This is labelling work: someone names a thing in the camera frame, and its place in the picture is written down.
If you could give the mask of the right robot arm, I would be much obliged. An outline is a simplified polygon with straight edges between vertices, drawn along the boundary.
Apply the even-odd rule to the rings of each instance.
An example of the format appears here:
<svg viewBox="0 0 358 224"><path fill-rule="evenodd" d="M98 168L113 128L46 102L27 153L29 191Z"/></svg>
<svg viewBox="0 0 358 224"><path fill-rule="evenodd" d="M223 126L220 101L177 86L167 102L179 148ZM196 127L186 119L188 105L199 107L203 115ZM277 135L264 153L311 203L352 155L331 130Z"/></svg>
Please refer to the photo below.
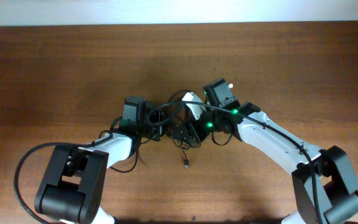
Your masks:
<svg viewBox="0 0 358 224"><path fill-rule="evenodd" d="M296 210L282 223L345 223L358 213L358 177L347 153L306 142L251 102L240 103L225 79L204 86L205 100L186 91L180 103L193 114L187 140L225 132L262 151L291 176Z"/></svg>

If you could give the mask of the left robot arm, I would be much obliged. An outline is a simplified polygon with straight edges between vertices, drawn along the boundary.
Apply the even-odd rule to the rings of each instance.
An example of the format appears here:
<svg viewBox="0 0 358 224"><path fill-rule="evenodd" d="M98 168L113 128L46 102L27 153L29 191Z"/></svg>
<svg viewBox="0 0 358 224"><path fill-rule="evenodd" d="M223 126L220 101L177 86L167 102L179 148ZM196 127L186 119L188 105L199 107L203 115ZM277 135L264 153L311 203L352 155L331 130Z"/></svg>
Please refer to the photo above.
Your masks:
<svg viewBox="0 0 358 224"><path fill-rule="evenodd" d="M164 112L140 96L128 96L122 116L87 144L55 143L35 196L35 211L63 223L115 223L101 208L106 171L137 154L142 138L159 141Z"/></svg>

